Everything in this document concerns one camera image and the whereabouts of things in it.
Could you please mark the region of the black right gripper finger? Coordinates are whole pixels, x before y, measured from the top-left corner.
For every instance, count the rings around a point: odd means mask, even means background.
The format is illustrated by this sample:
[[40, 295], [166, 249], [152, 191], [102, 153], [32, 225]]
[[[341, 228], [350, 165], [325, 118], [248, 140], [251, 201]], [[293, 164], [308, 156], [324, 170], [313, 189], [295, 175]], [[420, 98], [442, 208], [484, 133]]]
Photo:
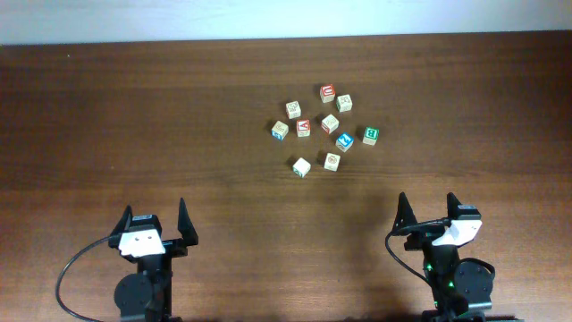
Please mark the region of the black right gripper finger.
[[447, 211], [450, 220], [458, 220], [461, 216], [461, 202], [457, 199], [453, 192], [447, 194]]
[[394, 235], [408, 235], [410, 227], [417, 224], [416, 216], [405, 192], [401, 192], [398, 198], [397, 214], [391, 232]]

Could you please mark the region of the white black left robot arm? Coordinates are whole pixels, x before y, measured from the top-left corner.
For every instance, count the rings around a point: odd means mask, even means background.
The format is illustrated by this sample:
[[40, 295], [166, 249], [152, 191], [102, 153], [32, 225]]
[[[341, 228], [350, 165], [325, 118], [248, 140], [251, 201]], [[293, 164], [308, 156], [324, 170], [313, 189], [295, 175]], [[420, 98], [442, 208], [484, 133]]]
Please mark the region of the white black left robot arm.
[[198, 234], [180, 199], [177, 230], [179, 238], [162, 239], [162, 226], [156, 215], [134, 216], [127, 206], [110, 233], [108, 246], [137, 265], [137, 272], [126, 275], [115, 287], [114, 302], [121, 322], [181, 322], [172, 313], [172, 261], [188, 255], [198, 245]]

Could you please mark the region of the wooden shell picture block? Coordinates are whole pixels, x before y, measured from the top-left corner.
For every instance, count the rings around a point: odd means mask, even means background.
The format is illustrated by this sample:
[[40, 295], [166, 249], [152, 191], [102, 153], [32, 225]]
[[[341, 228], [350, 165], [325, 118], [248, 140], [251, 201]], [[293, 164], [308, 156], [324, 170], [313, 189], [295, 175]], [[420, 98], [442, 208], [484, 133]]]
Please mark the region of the wooden shell picture block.
[[336, 172], [340, 165], [341, 157], [333, 153], [327, 153], [324, 159], [324, 168]]

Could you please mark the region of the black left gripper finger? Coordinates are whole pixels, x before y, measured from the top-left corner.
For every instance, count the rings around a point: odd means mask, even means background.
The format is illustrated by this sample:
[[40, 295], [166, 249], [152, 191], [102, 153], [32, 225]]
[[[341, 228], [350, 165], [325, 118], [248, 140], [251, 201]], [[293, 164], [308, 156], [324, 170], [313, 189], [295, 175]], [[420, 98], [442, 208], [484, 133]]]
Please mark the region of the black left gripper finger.
[[190, 220], [184, 198], [180, 198], [177, 229], [186, 245], [198, 245], [198, 234]]
[[110, 233], [111, 236], [116, 236], [123, 233], [126, 229], [129, 228], [130, 221], [132, 219], [132, 208], [130, 205], [127, 205], [122, 213], [122, 217], [115, 225], [114, 229]]

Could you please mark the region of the wooden block green side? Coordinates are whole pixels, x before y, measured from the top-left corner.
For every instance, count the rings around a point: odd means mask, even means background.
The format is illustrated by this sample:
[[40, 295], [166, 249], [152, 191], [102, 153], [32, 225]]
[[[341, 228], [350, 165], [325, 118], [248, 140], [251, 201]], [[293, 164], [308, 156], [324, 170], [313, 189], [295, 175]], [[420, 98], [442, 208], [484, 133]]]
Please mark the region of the wooden block green side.
[[311, 164], [303, 157], [300, 157], [292, 166], [293, 172], [300, 178], [304, 178], [310, 171]]

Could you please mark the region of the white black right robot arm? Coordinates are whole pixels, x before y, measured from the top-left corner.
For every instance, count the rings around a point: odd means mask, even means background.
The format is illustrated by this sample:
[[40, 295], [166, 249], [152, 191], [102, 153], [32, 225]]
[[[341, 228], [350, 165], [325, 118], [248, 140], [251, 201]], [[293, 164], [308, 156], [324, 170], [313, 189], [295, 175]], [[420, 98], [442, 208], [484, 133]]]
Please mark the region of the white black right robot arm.
[[461, 258], [458, 249], [477, 236], [482, 215], [473, 205], [447, 194], [447, 215], [419, 222], [405, 193], [399, 195], [397, 214], [385, 239], [405, 237], [406, 251], [422, 251], [423, 272], [395, 257], [397, 262], [430, 286], [434, 309], [421, 313], [422, 321], [485, 321], [492, 307], [495, 268], [477, 258]]

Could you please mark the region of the green letter B block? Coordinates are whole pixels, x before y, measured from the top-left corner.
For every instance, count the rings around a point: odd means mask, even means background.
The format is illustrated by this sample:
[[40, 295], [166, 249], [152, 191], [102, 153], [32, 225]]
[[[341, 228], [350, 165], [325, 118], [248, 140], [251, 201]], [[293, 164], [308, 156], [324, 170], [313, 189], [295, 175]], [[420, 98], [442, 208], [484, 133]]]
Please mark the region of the green letter B block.
[[366, 127], [363, 134], [363, 143], [374, 146], [379, 138], [379, 130], [373, 127]]

